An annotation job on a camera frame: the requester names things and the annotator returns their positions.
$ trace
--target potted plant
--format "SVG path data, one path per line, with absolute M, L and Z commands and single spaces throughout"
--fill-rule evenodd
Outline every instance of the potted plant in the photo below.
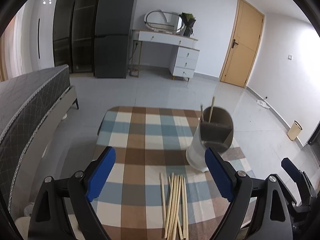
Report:
M 180 14 L 181 19 L 183 20 L 186 29 L 184 30 L 183 36 L 190 37 L 193 34 L 193 25 L 196 22 L 196 18 L 193 16 L 192 13 L 182 13 Z

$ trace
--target curtain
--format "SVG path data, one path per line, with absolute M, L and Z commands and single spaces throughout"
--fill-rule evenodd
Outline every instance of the curtain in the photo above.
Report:
M 0 37 L 0 82 L 8 80 L 7 68 L 4 60 L 4 34 Z

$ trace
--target white dresser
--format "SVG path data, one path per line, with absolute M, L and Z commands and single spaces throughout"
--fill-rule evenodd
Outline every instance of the white dresser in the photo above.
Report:
M 174 77 L 184 77 L 189 81 L 189 79 L 193 77 L 199 57 L 199 50 L 194 49 L 196 42 L 198 41 L 197 39 L 168 33 L 157 33 L 148 30 L 133 30 L 132 40 L 141 42 L 137 76 L 139 76 L 142 42 L 148 41 L 175 45 L 172 49 L 169 65 L 172 79 L 174 79 Z

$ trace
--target gray mattress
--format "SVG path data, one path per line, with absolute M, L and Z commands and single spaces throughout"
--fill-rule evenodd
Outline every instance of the gray mattress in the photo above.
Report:
M 0 83 L 0 190 L 6 205 L 22 152 L 41 120 L 69 87 L 67 65 Z

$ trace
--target chopstick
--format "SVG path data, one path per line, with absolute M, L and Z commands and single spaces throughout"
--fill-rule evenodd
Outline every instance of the chopstick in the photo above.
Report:
M 182 192 L 182 229 L 183 229 L 183 238 L 186 238 L 186 204 L 184 196 L 184 179 L 181 183 L 181 192 Z
M 170 177 L 169 177 L 169 184 L 170 184 L 170 187 L 172 188 Z M 178 216 L 178 230 L 179 230 L 180 239 L 182 240 L 184 237 L 183 237 L 183 235 L 182 235 L 182 230 L 181 230 L 181 224 L 180 224 L 179 216 Z
M 200 105 L 200 110 L 201 110 L 201 120 L 203 122 L 204 118 L 203 118 L 203 105 L 202 104 Z
M 171 174 L 171 180 L 173 181 L 174 174 Z M 173 192 L 173 187 L 171 186 L 170 189 L 170 197 L 169 197 L 169 203 L 168 203 L 168 211 L 167 211 L 167 216 L 166 216 L 166 221 L 165 221 L 165 228 L 164 228 L 164 238 L 169 238 L 168 237 L 168 227 L 169 227 L 169 219 L 170 219 L 170 214 L 171 214 L 171 204 L 172 204 L 172 192 Z
M 173 188 L 173 196 L 172 196 L 172 207 L 170 211 L 170 219 L 169 219 L 169 227 L 168 227 L 168 238 L 170 238 L 170 235 L 173 233 L 173 222 L 174 222 L 174 216 L 175 216 L 175 211 L 177 207 L 177 197 L 178 197 L 178 176 L 174 176 L 174 180 L 172 183 L 172 188 Z
M 213 97 L 212 97 L 212 102 L 211 102 L 211 108 L 210 108 L 209 120 L 208 120 L 208 122 L 209 122 L 209 123 L 211 122 L 211 115 L 212 115 L 212 110 L 213 110 L 214 100 L 215 100 L 215 97 L 213 96 Z
M 163 176 L 162 173 L 160 174 L 161 176 L 161 195 L 162 195 L 162 213 L 163 213 L 163 225 L 165 227 L 165 221 L 166 221 L 166 214 L 165 214 L 165 198 L 164 198 L 164 181 L 163 181 Z
M 183 186 L 184 186 L 184 213 L 186 216 L 186 224 L 185 224 L 185 228 L 186 228 L 186 240 L 189 240 L 189 224 L 188 224 L 188 201 L 187 201 L 187 188 L 186 188 L 186 179 L 183 178 Z
M 177 225 L 178 225 L 178 216 L 179 216 L 179 204 L 180 204 L 180 194 L 181 194 L 181 179 L 182 176 L 178 176 L 178 192 L 177 192 L 177 203 L 176 203 L 176 214 L 174 218 L 174 224 L 173 224 L 173 240 L 176 239 L 176 234 L 177 234 Z

